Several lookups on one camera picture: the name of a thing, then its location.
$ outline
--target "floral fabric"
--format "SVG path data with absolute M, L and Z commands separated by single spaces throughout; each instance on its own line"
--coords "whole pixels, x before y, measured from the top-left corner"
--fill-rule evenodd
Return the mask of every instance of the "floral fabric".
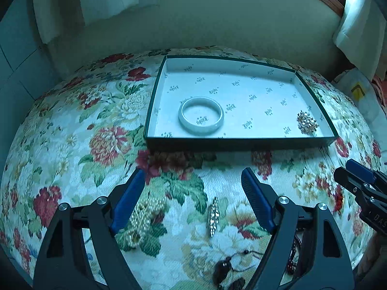
M 329 147 L 235 153 L 160 153 L 142 134 L 150 93 L 164 55 L 211 55 L 267 62 L 298 70 L 319 97 L 340 137 Z M 333 171 L 353 158 L 384 169 L 379 146 L 352 101 L 318 73 L 298 65 L 228 48 L 166 49 L 116 54 L 79 69 L 36 100 L 12 143 L 0 188 L 0 241 L 33 277 L 42 238 L 58 205 L 91 203 L 126 182 L 136 166 L 146 172 L 142 198 L 167 198 L 152 215 L 140 246 L 127 230 L 116 239 L 143 289 L 213 289 L 215 263 L 245 249 L 263 252 L 268 235 L 258 225 L 240 184 L 251 167 L 278 195 L 297 204 L 328 204 L 355 265 L 372 235 L 359 219 L 354 197 L 334 182 Z M 208 206 L 219 200 L 219 229 L 208 237 Z M 104 282 L 90 232 L 84 230 L 89 263 Z M 257 258 L 233 257 L 234 268 L 256 267 Z M 227 287 L 249 281 L 255 268 L 230 272 Z

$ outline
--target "red flower print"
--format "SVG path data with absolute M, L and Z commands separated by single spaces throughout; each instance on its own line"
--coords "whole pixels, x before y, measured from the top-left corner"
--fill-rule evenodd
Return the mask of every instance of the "red flower print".
M 50 186 L 48 188 L 49 194 L 53 197 L 54 200 L 59 200 L 62 199 L 62 194 L 60 192 L 60 187 L 59 186 Z
M 0 230 L 0 243 L 3 243 L 7 245 L 7 238 L 5 236 L 5 233 Z
M 17 228 L 14 229 L 14 244 L 15 244 L 15 248 L 18 250 L 20 248 L 20 233 L 19 233 L 19 230 Z
M 349 156 L 350 153 L 349 153 L 349 151 L 348 151 L 347 146 L 345 146 L 343 139 L 342 139 L 340 136 L 336 139 L 335 145 L 336 145 L 337 153 L 338 153 L 341 157 L 348 158 L 348 156 Z
M 215 47 L 214 45 L 211 45 L 211 46 L 204 46 L 204 47 L 195 47 L 196 50 L 206 50 L 206 49 L 210 49 L 212 47 Z
M 332 193 L 330 192 L 330 187 L 329 187 L 329 183 L 327 182 L 327 180 L 324 178 L 320 178 L 320 177 L 317 177 L 316 178 L 316 183 L 317 183 L 317 188 L 319 190 L 324 190 L 324 191 L 327 191 L 327 194 L 329 197 L 332 196 Z
M 39 194 L 34 198 L 34 211 L 40 217 L 42 226 L 48 227 L 51 219 L 57 210 L 58 200 L 62 199 L 60 188 L 50 186 L 39 190 Z
M 297 64 L 291 64 L 291 63 L 288 63 L 288 65 L 293 69 L 293 70 L 296 70 L 296 71 L 300 71 L 301 70 L 301 67 Z
M 262 175 L 264 180 L 268 179 L 268 176 L 272 174 L 271 168 L 271 152 L 252 152 L 251 158 L 253 165 L 258 167 L 258 175 Z
M 363 233 L 364 223 L 359 217 L 360 212 L 361 212 L 361 208 L 359 207 L 358 210 L 355 212 L 354 218 L 353 218 L 352 230 L 356 237 L 358 237 Z
M 367 161 L 367 163 L 368 163 L 369 166 L 372 165 L 372 163 L 371 163 L 371 158 L 370 158 L 370 156 L 367 155 L 367 154 L 365 155 L 365 161 Z
M 91 154 L 96 162 L 111 166 L 119 153 L 126 154 L 131 145 L 128 144 L 128 132 L 120 126 L 100 129 L 90 140 Z
M 15 248 L 19 251 L 22 257 L 22 266 L 27 273 L 30 273 L 30 261 L 31 255 L 30 250 L 26 246 L 26 241 L 20 238 L 20 233 L 17 228 L 14 229 L 14 244 Z
M 81 105 L 84 107 L 84 110 L 86 110 L 86 109 L 89 109 L 90 107 L 96 105 L 101 100 L 101 97 L 97 97 L 97 98 L 90 100 L 89 95 L 87 93 L 81 93 L 78 96 L 78 99 L 79 99 Z
M 77 86 L 78 84 L 82 83 L 82 81 L 83 81 L 84 79 L 85 79 L 84 77 L 74 77 L 71 81 L 69 81 L 69 82 L 63 87 L 63 89 L 65 89 L 65 90 L 71 89 L 71 88 Z
M 189 180 L 191 174 L 194 171 L 193 167 L 189 167 L 188 159 L 189 154 L 184 152 L 168 153 L 166 162 L 168 169 L 175 171 L 179 175 L 180 180 Z
M 119 54 L 112 54 L 111 56 L 108 56 L 101 60 L 102 63 L 114 63 L 118 60 L 122 60 L 126 58 L 126 54 L 119 53 Z
M 52 94 L 54 94 L 57 91 L 58 91 L 57 89 L 51 89 L 48 92 L 46 92 L 45 94 L 41 95 L 37 100 L 41 100 L 41 99 L 44 99 L 48 96 L 51 96 Z
M 342 203 L 344 201 L 344 197 L 343 197 L 342 188 L 340 185 L 336 186 L 334 199 L 335 199 L 335 206 L 333 208 L 333 212 L 337 211 L 337 212 L 339 212 L 339 215 L 341 215 L 341 209 L 342 209 Z
M 160 211 L 158 215 L 156 215 L 153 220 L 152 224 L 160 224 L 164 220 L 165 213 L 164 211 Z
M 2 198 L 2 205 L 3 205 L 2 213 L 5 218 L 8 218 L 8 210 L 9 210 L 8 191 L 9 191 L 9 182 L 5 186 L 5 191 L 3 193 L 3 198 Z
M 11 191 L 11 200 L 12 200 L 12 209 L 15 209 L 16 203 L 19 200 L 17 198 L 16 184 L 14 185 L 14 187 L 12 188 L 12 191 Z
M 236 226 L 238 228 L 238 232 L 242 234 L 243 238 L 250 239 L 250 240 L 256 240 L 259 239 L 258 236 L 254 235 L 250 230 L 244 230 L 245 226 L 248 226 L 252 224 L 254 221 L 251 219 L 242 219 L 237 222 Z
M 323 87 L 325 87 L 326 89 L 328 89 L 330 91 L 330 88 L 327 86 L 325 80 L 323 80 L 322 78 L 317 78 L 314 75 L 311 75 L 310 77 L 314 80 L 315 83 L 322 85 Z
M 24 242 L 24 240 L 22 240 L 22 244 L 20 246 L 19 253 L 22 257 L 22 267 L 29 274 L 30 273 L 31 255 L 30 255 L 30 250 L 26 246 L 26 243 Z
M 166 159 L 167 153 L 155 152 L 154 154 L 151 154 L 148 149 L 138 151 L 136 163 L 137 166 L 146 173 L 145 182 L 147 185 L 149 185 L 151 178 L 159 177 L 161 171 L 168 171 Z
M 136 69 L 132 69 L 128 72 L 129 78 L 127 78 L 127 81 L 143 81 L 144 79 L 150 77 L 149 74 L 143 74 L 145 72 L 144 67 L 138 67 Z
M 375 154 L 376 157 L 380 158 L 382 156 L 382 153 L 380 152 L 378 142 L 376 142 L 376 140 L 373 140 L 372 146 L 373 146 L 373 153 Z

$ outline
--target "green leaf print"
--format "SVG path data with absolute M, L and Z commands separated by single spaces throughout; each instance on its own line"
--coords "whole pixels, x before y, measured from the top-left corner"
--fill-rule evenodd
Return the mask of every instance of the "green leaf print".
M 304 170 L 304 163 L 303 161 L 294 161 L 293 158 L 290 160 L 284 160 L 281 163 L 281 166 L 279 167 L 281 170 L 287 170 L 288 173 L 290 173 L 292 170 L 295 171 L 297 175 L 303 175 L 303 170 Z
M 249 231 L 255 237 L 264 237 L 268 235 L 268 233 L 258 224 L 258 221 L 244 226 L 243 231 Z
M 19 216 L 23 219 L 24 218 L 24 205 L 20 202 L 20 200 L 16 203 L 16 211 L 18 212 Z
M 23 223 L 26 224 L 28 222 L 28 214 L 30 213 L 30 210 L 28 208 L 28 204 L 27 203 L 24 203 L 24 219 L 23 219 Z
M 227 207 L 228 207 L 227 197 L 223 197 L 218 200 L 219 223 L 217 225 L 217 229 L 220 232 L 222 232 L 223 229 L 228 226 Z
M 150 226 L 149 233 L 152 234 L 155 238 L 158 238 L 158 237 L 161 237 L 168 232 L 162 223 L 158 223 L 158 224 L 152 224 Z
M 354 201 L 355 201 L 355 196 L 350 195 L 348 198 L 348 207 L 351 207 Z
M 187 224 L 189 225 L 192 222 L 199 221 L 199 222 L 206 222 L 207 216 L 206 214 L 201 214 L 197 210 L 190 213 L 187 217 Z
M 144 138 L 144 126 L 140 125 L 135 130 L 131 130 L 126 136 L 131 139 L 133 147 L 143 147 L 146 145 Z
M 325 101 L 324 101 L 322 95 L 319 93 L 318 90 L 316 90 L 316 96 L 319 98 L 319 100 L 320 100 L 322 103 L 325 103 Z
M 27 204 L 28 207 L 32 210 L 34 210 L 34 198 L 33 197 L 27 197 Z
M 142 87 L 146 87 L 146 86 L 148 86 L 148 85 L 146 85 L 146 84 L 138 84 L 138 85 L 133 85 L 131 87 L 126 85 L 125 86 L 124 95 L 128 96 L 128 95 L 134 94 L 134 93 L 138 92 Z
M 210 169 L 218 169 L 222 172 L 226 171 L 226 169 L 231 168 L 231 165 L 229 163 L 223 161 L 205 161 L 205 166 Z
M 79 197 L 79 195 L 74 195 L 73 197 L 71 197 L 71 201 L 77 206 L 81 205 L 81 198 Z
M 1 217 L 0 217 L 0 231 L 5 232 L 4 222 L 3 222 L 3 214 L 1 214 Z
M 87 194 L 84 197 L 82 197 L 82 199 L 79 201 L 79 204 L 81 206 L 90 205 L 93 201 L 94 201 L 93 196 L 90 194 Z
M 83 110 L 81 115 L 79 116 L 79 123 L 82 123 L 87 118 L 89 118 L 94 112 L 98 110 L 98 107 L 99 107 L 98 104 L 96 104 L 86 110 Z
M 134 94 L 138 92 L 142 87 L 146 87 L 148 85 L 146 84 L 138 84 L 138 85 L 133 85 L 129 86 L 128 84 L 124 85 L 122 82 L 117 82 L 116 83 L 116 89 L 122 92 L 125 96 Z
M 36 213 L 33 209 L 30 209 L 27 216 L 28 220 L 35 220 L 36 219 Z
M 170 182 L 170 193 L 174 199 L 183 206 L 185 195 L 188 195 L 195 202 L 195 208 L 204 214 L 207 208 L 207 194 L 204 192 L 203 180 L 196 174 L 192 174 L 189 180 L 180 180 L 178 177 L 172 178 Z
M 294 162 L 293 158 L 291 158 L 290 160 L 282 161 L 280 169 L 281 170 L 288 169 L 288 173 L 289 173 L 290 170 L 294 167 L 294 163 L 293 162 Z
M 81 181 L 85 182 L 93 172 L 94 163 L 86 162 L 81 171 Z
M 115 103 L 111 103 L 110 105 L 107 105 L 103 110 L 98 114 L 97 120 L 98 119 L 105 119 L 109 117 L 112 114 L 112 109 L 114 108 Z
M 203 290 L 207 289 L 208 285 L 193 280 L 181 280 L 175 284 L 170 290 Z
M 38 174 L 42 174 L 42 171 L 43 171 L 43 169 L 42 169 L 42 167 L 37 167 L 35 170 L 34 170 L 34 172 L 33 173 L 38 173 Z
M 94 183 L 96 185 L 96 187 L 100 186 L 103 182 L 103 180 L 105 180 L 105 177 L 106 177 L 106 173 L 105 173 L 105 169 L 100 166 L 99 168 L 97 167 L 94 167 Z
M 141 251 L 149 256 L 156 257 L 160 253 L 161 244 L 159 239 L 151 234 L 147 234 L 140 244 Z
M 117 99 L 125 99 L 125 95 L 122 94 L 122 93 L 116 93 L 114 96 L 112 96 L 113 98 L 117 98 Z
M 78 162 L 78 165 L 80 165 L 81 163 L 85 163 L 85 162 L 94 162 L 94 159 L 93 159 L 93 156 L 88 154 L 88 155 L 84 155 Z
M 30 221 L 30 223 L 28 224 L 28 230 L 31 233 L 35 233 L 35 234 L 37 234 L 42 230 L 42 223 L 40 222 L 39 217 L 36 217 L 34 220 Z

